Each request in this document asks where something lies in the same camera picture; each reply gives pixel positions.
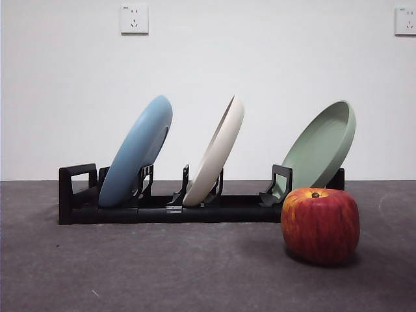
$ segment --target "black dish rack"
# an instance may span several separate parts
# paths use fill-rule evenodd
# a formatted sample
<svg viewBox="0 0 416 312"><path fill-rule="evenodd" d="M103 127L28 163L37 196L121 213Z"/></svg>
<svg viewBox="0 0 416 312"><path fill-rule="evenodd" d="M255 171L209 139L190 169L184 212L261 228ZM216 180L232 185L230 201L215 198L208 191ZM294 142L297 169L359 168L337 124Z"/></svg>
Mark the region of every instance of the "black dish rack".
<svg viewBox="0 0 416 312"><path fill-rule="evenodd" d="M292 168L272 166L270 186L258 195L224 195L224 170L204 201L195 207L182 205L189 183L189 165L183 169L182 187L173 194L152 195L153 165L139 170L130 200L117 207L100 207L99 192L109 167L82 164L59 168L59 224L101 223L182 223L182 222L280 222L283 201L292 190ZM88 174L88 188L73 192L72 177ZM144 187L145 178L149 176ZM286 179L286 188L277 198L272 195L276 176ZM340 168L326 185L329 189L345 189L345 172Z"/></svg>

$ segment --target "sage green plate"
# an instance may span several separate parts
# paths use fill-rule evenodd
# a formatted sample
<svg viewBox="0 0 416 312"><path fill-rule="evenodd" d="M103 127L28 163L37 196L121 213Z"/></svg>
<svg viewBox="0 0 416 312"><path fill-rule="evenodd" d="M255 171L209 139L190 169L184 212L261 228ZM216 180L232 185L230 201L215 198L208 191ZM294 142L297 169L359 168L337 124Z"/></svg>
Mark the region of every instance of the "sage green plate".
<svg viewBox="0 0 416 312"><path fill-rule="evenodd" d="M292 189L325 187L350 150L356 117L350 104L339 101L323 110L302 132L283 166L293 169ZM278 176L273 195L280 198L286 180Z"/></svg>

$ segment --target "electrical outlet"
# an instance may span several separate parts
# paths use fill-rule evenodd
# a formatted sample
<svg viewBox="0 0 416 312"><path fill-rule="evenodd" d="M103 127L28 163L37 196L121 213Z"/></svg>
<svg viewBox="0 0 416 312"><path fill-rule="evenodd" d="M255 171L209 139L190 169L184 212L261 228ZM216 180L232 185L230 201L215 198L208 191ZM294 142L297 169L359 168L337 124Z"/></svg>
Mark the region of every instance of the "electrical outlet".
<svg viewBox="0 0 416 312"><path fill-rule="evenodd" d="M147 5L123 5L120 8L122 34L149 33L149 7Z"/></svg>
<svg viewBox="0 0 416 312"><path fill-rule="evenodd" d="M396 36L416 36L416 7L400 6L395 9Z"/></svg>

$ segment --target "floor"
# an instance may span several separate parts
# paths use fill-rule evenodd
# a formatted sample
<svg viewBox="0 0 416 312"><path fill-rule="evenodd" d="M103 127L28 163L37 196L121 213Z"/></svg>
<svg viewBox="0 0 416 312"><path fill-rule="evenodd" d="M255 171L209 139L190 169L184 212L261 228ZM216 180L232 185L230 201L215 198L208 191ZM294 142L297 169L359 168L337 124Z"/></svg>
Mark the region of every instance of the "floor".
<svg viewBox="0 0 416 312"><path fill-rule="evenodd" d="M2 182L1 310L416 311L416 181L346 188L360 242L325 268L293 258L280 224L58 226L56 181Z"/></svg>

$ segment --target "apple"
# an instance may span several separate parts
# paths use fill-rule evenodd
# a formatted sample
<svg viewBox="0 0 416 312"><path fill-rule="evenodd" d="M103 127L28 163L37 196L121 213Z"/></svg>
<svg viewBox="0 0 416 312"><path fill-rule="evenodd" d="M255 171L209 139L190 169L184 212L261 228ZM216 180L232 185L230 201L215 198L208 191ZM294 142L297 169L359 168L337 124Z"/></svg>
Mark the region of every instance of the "apple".
<svg viewBox="0 0 416 312"><path fill-rule="evenodd" d="M281 229L297 256L322 265L340 263L358 244L357 203L343 190L298 188L283 202Z"/></svg>

